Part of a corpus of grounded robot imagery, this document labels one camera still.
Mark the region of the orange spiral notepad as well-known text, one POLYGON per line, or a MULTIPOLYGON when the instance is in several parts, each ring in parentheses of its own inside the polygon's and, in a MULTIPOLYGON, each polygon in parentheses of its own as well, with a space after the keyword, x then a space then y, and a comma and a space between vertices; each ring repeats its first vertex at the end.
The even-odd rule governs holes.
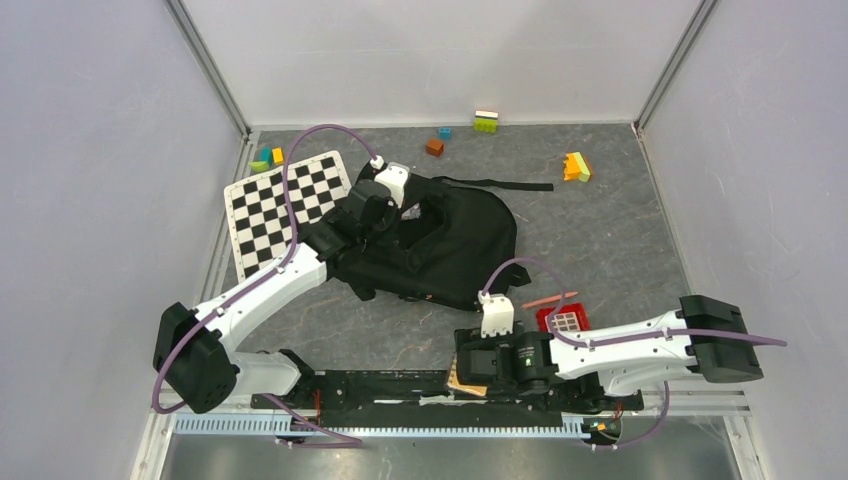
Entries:
POLYGON ((448 371, 448 379, 446 382, 446 386, 450 390, 474 395, 476 397, 485 397, 488 391, 486 386, 479 385, 467 385, 460 382, 458 377, 458 364, 457 358, 453 357, 451 367, 448 371))

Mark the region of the pink pencil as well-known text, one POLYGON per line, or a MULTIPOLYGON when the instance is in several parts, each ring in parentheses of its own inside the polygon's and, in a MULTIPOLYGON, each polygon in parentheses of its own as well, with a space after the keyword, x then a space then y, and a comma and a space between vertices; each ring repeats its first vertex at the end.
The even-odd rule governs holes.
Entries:
POLYGON ((541 299, 538 299, 538 300, 534 300, 534 301, 524 303, 524 304, 522 304, 521 308, 522 309, 532 309, 532 308, 536 308, 536 307, 539 307, 539 306, 542 306, 542 305, 557 303, 557 302, 560 302, 563 299, 573 298, 573 297, 577 296, 578 294, 579 294, 579 292, 577 292, 577 291, 569 291, 569 292, 566 292, 565 294, 557 294, 557 295, 554 295, 554 296, 549 296, 549 297, 545 297, 545 298, 541 298, 541 299))

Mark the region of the black backpack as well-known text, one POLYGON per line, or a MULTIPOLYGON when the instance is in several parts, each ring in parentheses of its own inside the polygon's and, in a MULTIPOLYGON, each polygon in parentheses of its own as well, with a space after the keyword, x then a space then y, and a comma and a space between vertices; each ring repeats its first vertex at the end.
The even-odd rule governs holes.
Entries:
MULTIPOLYGON (((370 166, 356 183, 362 180, 374 180, 370 166)), ((496 189, 551 192, 554 187, 411 174, 396 223, 330 278, 350 286, 363 301, 384 291, 464 311, 479 309, 480 291, 506 294, 531 283, 527 269, 514 261, 515 216, 496 189), (421 217, 402 221, 401 214, 416 203, 421 217)))

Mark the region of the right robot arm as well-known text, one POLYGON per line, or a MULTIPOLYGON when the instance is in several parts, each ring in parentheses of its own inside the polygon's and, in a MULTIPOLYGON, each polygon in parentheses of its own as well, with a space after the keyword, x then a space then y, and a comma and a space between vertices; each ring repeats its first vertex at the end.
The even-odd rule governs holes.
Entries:
POLYGON ((755 348, 769 339, 748 332, 739 307, 703 295, 654 318, 589 330, 574 304, 542 308, 537 327, 514 319, 503 295, 484 296, 480 327, 455 332, 452 373, 463 386, 516 395, 577 382, 580 400, 602 408, 615 397, 689 373, 710 383, 763 378, 755 348))

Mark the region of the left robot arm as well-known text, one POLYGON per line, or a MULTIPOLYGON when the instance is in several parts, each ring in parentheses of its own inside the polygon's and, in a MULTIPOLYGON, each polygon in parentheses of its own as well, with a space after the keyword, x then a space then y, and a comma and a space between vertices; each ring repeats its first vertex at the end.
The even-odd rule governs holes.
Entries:
POLYGON ((231 396, 272 394, 306 405, 313 379, 284 353, 238 352, 240 343, 298 296, 326 282, 396 223, 401 186, 362 180, 323 217, 302 227, 287 254, 219 297, 192 309, 175 303, 162 315, 154 391, 168 384, 183 405, 209 412, 231 396))

